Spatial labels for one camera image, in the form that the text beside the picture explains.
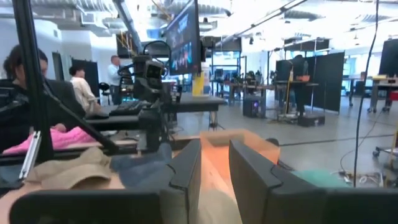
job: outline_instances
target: black shirt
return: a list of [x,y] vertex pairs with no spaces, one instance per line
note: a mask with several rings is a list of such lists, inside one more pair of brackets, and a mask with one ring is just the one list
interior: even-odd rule
[[[69,82],[47,80],[52,93],[70,110],[72,110],[80,118],[83,118],[85,111],[76,100],[73,86]],[[15,91],[22,95],[26,95],[27,91],[15,86]],[[59,106],[52,100],[47,100],[47,113],[49,116],[49,123],[51,126],[56,124],[63,124],[67,131],[73,129],[78,124],[69,117],[66,112],[61,110]],[[32,118],[30,117],[29,104],[25,104],[14,110],[11,114],[0,114],[0,152],[12,146],[16,146],[25,141],[29,136],[29,130],[32,126]]]

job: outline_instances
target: chair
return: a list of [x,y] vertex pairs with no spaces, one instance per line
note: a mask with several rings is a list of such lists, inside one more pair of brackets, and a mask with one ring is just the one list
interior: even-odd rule
[[98,88],[101,90],[101,95],[106,96],[108,98],[108,105],[111,104],[111,100],[109,99],[109,96],[111,95],[110,92],[107,92],[111,87],[109,86],[109,84],[105,83],[105,82],[101,82],[98,85]]

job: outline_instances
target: man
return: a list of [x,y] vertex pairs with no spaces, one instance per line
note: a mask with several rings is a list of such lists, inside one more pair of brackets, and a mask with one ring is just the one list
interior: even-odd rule
[[118,70],[120,68],[120,58],[116,55],[111,57],[111,64],[108,66],[108,82],[111,86],[111,96],[113,105],[119,105],[121,103],[120,98],[120,76]]
[[72,76],[70,82],[73,85],[76,97],[86,113],[101,110],[101,105],[97,103],[95,95],[85,80],[84,68],[74,65],[69,68],[69,74]]
[[[301,80],[301,78],[306,75],[308,72],[308,63],[306,63],[303,55],[298,55],[292,60],[292,71],[293,71],[293,80]],[[293,91],[295,95],[296,105],[297,105],[297,113],[299,116],[303,116],[305,114],[304,104],[305,104],[305,89],[303,84],[293,85]]]

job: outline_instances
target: tan fabric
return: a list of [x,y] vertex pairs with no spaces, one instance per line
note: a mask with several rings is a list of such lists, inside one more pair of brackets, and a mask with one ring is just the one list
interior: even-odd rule
[[98,148],[87,149],[70,161],[47,161],[35,167],[26,182],[41,183],[43,189],[70,189],[82,180],[99,177],[109,180],[111,158]]

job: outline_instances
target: fabric pile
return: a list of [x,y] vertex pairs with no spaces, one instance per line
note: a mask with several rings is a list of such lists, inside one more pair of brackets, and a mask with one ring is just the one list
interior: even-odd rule
[[[66,133],[57,131],[56,129],[51,129],[50,133],[54,150],[66,149],[68,146],[76,143],[95,142],[95,139],[93,139],[89,134],[85,133],[79,127],[73,128]],[[9,149],[4,150],[3,154],[18,154],[27,152],[33,137],[33,134],[31,134],[24,142],[22,142],[18,146],[13,146]]]

